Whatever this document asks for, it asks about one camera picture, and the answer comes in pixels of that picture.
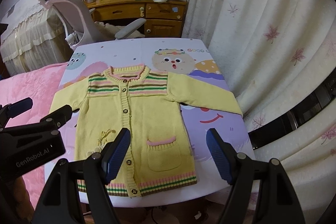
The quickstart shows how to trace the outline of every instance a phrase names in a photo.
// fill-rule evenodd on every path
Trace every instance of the ribbed collar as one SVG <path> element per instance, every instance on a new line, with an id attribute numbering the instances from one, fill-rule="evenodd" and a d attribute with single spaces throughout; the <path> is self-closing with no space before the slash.
<path id="1" fill-rule="evenodd" d="M 132 67 L 114 68 L 110 67 L 104 71 L 107 79 L 115 83 L 123 83 L 128 80 L 131 83 L 143 81 L 151 71 L 150 68 L 144 64 Z"/>

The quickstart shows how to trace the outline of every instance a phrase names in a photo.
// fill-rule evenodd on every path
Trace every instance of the office chair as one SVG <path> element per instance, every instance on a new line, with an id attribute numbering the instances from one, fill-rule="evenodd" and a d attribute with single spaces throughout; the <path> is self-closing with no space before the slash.
<path id="1" fill-rule="evenodd" d="M 39 4 L 50 9 L 53 7 L 63 23 L 66 40 L 69 46 L 75 50 L 78 46 L 113 40 L 125 39 L 146 20 L 139 18 L 131 24 L 117 32 L 114 37 L 107 36 L 99 31 L 92 20 L 91 13 L 94 9 L 89 10 L 81 0 L 38 0 Z"/>

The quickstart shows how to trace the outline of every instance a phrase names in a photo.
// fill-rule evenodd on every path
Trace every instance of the knit sweater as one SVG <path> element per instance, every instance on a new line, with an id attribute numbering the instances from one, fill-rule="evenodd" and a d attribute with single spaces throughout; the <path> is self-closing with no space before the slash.
<path id="1" fill-rule="evenodd" d="M 197 183 L 179 103 L 242 115 L 231 92 L 144 65 L 110 67 L 72 84 L 55 94 L 50 112 L 66 104 L 80 109 L 75 160 L 100 152 L 128 128 L 131 145 L 106 188 L 109 195 L 135 197 Z M 84 181 L 79 189 L 85 191 Z"/>

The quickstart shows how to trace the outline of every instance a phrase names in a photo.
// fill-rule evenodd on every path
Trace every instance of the blue gripper pad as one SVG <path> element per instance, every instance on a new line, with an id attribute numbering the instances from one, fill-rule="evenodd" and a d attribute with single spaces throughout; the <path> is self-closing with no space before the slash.
<path id="1" fill-rule="evenodd" d="M 7 116 L 8 118 L 14 118 L 31 109 L 32 107 L 33 100 L 31 98 L 23 99 L 8 107 Z"/>
<path id="2" fill-rule="evenodd" d="M 108 184 L 117 177 L 121 164 L 131 143 L 131 132 L 123 128 L 106 152 L 102 160 L 105 182 Z"/>
<path id="3" fill-rule="evenodd" d="M 214 128 L 207 131 L 206 142 L 221 178 L 232 185 L 236 180 L 236 151 L 229 143 L 223 142 Z"/>

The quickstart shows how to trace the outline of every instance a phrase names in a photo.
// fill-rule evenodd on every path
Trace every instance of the pink plush fabric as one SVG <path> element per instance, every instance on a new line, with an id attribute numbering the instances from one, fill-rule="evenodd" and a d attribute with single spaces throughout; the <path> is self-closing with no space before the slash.
<path id="1" fill-rule="evenodd" d="M 54 64 L 0 81 L 0 104 L 15 103 L 26 97 L 33 100 L 31 110 L 11 119 L 7 127 L 39 122 L 48 115 L 54 94 L 67 63 Z M 23 176 L 34 208 L 44 187 L 44 167 Z"/>

